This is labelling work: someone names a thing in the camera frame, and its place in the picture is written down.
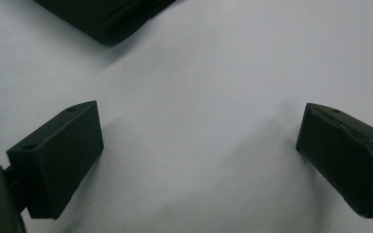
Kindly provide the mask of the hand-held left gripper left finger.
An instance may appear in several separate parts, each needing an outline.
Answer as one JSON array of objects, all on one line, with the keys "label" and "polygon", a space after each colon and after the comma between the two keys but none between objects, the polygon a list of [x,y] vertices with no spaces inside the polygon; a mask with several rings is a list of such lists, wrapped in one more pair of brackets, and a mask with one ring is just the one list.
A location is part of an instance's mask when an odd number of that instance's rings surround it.
[{"label": "hand-held left gripper left finger", "polygon": [[7,151],[33,218],[57,219],[104,149],[95,101],[69,107]]}]

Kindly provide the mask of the light grey table mat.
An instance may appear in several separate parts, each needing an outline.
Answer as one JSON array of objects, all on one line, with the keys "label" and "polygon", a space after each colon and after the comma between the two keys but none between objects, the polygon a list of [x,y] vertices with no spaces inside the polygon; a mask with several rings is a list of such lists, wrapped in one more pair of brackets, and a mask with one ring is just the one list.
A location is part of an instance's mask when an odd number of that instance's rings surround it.
[{"label": "light grey table mat", "polygon": [[113,47],[0,0],[0,164],[90,100],[103,153],[27,233],[373,233],[295,148],[309,103],[373,126],[373,0],[179,0]]}]

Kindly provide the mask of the black glove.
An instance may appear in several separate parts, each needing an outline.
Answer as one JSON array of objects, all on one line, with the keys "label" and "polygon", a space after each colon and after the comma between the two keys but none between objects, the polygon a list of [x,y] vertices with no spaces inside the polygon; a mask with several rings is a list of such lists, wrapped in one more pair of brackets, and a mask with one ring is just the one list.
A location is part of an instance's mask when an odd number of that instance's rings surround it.
[{"label": "black glove", "polygon": [[116,45],[176,0],[34,0],[102,45]]}]

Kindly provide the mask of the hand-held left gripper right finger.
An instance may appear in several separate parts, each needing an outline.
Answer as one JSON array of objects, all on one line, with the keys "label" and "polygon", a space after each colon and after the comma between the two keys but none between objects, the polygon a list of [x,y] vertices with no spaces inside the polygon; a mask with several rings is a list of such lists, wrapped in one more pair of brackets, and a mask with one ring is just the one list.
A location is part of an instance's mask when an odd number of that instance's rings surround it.
[{"label": "hand-held left gripper right finger", "polygon": [[373,218],[373,127],[327,106],[305,107],[296,149],[359,215]]}]

